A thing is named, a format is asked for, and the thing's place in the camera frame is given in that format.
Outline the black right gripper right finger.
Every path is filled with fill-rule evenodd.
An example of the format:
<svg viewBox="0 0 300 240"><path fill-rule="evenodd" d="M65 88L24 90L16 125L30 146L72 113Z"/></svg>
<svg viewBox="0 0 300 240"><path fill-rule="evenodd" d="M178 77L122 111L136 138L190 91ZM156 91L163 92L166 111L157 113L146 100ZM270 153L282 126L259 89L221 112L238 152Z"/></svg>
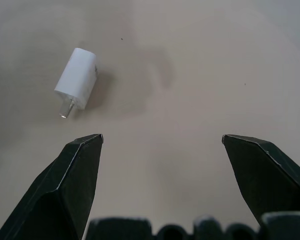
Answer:
<svg viewBox="0 0 300 240"><path fill-rule="evenodd" d="M225 134L222 143L240 193L258 222L271 212L300 212L300 166L272 142Z"/></svg>

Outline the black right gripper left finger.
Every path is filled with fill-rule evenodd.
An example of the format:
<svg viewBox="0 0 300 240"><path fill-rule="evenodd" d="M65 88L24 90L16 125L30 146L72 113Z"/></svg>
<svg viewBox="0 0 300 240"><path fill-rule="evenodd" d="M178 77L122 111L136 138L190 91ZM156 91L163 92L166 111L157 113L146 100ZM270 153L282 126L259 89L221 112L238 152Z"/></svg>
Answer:
<svg viewBox="0 0 300 240"><path fill-rule="evenodd" d="M102 134L92 134L67 143L7 218L0 240L82 240L103 142Z"/></svg>

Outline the white plug adapter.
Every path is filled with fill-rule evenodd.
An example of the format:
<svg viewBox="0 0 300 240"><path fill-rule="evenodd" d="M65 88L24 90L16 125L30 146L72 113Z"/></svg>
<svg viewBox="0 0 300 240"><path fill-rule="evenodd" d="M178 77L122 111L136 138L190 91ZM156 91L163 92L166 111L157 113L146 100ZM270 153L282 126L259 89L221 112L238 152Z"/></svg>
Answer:
<svg viewBox="0 0 300 240"><path fill-rule="evenodd" d="M59 115L66 119L73 108L85 109L98 77L97 56L75 48L54 89L61 97Z"/></svg>

